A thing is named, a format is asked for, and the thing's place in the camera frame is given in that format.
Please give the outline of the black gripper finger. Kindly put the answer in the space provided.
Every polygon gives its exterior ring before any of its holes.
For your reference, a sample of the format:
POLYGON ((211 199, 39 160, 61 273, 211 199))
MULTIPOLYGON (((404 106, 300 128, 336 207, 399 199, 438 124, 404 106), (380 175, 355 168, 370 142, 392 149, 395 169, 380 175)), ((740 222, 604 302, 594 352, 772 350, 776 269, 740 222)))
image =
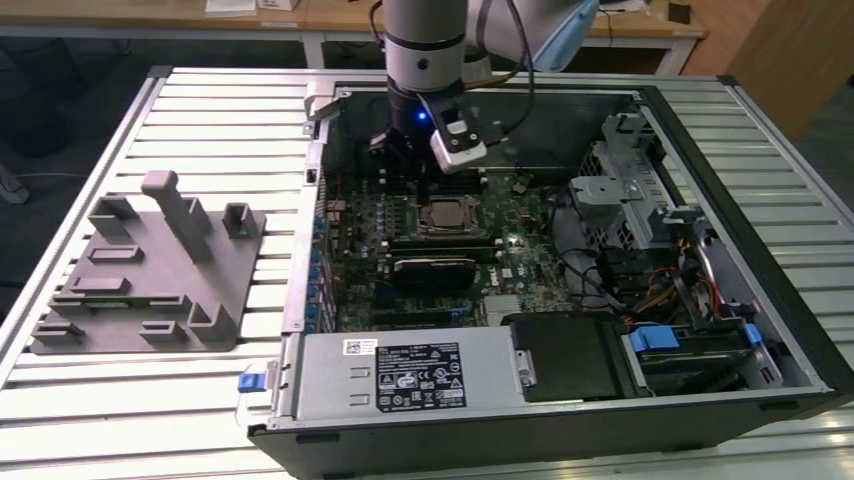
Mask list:
POLYGON ((368 144, 368 155, 379 164, 379 178, 387 191, 403 193, 407 189, 416 201, 422 200, 422 150, 407 140, 394 138, 390 129, 376 135, 368 144))
POLYGON ((432 192, 436 189, 436 177, 439 175, 439 166, 436 164, 435 154, 430 146, 424 147, 422 155, 422 200, 428 201, 432 192))

